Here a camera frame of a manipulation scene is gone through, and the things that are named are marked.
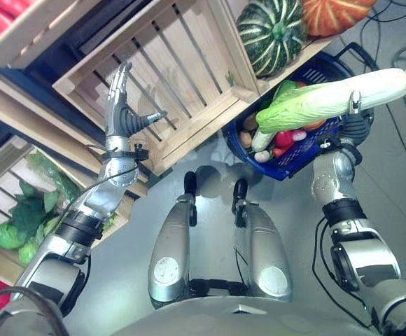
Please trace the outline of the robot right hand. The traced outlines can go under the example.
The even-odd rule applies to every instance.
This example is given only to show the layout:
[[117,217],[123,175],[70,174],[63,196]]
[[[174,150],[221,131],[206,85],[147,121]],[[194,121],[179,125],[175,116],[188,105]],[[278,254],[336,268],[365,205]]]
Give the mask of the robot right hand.
[[369,133],[369,122],[361,113],[361,93],[354,90],[349,98],[347,114],[342,119],[340,138],[343,142],[358,146],[364,142]]

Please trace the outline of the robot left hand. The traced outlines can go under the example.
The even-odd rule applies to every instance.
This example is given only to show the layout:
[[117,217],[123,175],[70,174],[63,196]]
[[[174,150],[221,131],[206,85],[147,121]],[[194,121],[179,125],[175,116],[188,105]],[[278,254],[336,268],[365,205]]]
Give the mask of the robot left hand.
[[150,115],[138,116],[130,112],[127,103],[127,80],[132,63],[122,62],[116,69],[106,98],[105,133],[107,137],[120,136],[130,138],[132,135],[146,129],[156,121],[167,116],[166,111]]

